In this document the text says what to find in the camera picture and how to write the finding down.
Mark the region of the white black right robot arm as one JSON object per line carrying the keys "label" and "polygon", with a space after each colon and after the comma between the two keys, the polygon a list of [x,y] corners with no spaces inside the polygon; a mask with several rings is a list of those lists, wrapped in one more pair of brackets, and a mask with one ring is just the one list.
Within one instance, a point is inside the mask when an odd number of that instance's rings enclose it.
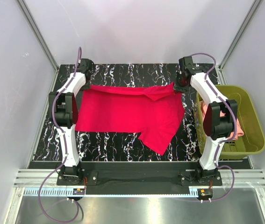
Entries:
{"label": "white black right robot arm", "polygon": [[174,90],[183,92],[194,88],[207,105],[203,120],[206,135],[204,151],[194,173],[187,179],[199,185],[209,185],[219,179],[218,161],[223,146],[234,139],[237,131],[237,102],[229,100],[212,83],[210,71],[196,65],[192,56],[179,59],[180,71],[177,72]]}

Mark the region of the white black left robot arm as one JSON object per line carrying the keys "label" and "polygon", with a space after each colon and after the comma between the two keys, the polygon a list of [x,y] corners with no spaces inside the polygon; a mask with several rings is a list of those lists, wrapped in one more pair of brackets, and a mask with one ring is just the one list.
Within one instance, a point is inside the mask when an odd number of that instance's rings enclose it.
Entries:
{"label": "white black left robot arm", "polygon": [[62,149],[62,163],[56,168],[57,185],[79,185],[86,180],[76,146],[75,126],[79,116],[76,95],[90,87],[93,70],[92,60],[80,59],[65,84],[49,93],[50,119],[57,129]]}

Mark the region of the red t shirt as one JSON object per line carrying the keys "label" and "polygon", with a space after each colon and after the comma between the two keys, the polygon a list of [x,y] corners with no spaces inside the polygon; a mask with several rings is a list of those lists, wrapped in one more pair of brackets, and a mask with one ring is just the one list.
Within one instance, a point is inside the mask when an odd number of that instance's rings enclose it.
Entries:
{"label": "red t shirt", "polygon": [[185,114],[182,93],[173,87],[91,85],[83,93],[75,130],[139,133],[145,146],[164,155]]}

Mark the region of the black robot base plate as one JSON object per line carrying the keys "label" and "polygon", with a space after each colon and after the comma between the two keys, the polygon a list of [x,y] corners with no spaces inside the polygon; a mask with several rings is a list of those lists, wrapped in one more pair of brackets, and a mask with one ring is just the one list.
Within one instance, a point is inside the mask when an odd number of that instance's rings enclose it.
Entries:
{"label": "black robot base plate", "polygon": [[209,185],[199,185],[187,179],[198,162],[82,162],[83,177],[79,185],[86,186],[89,195],[165,195],[183,194],[190,186],[222,186],[219,179]]}

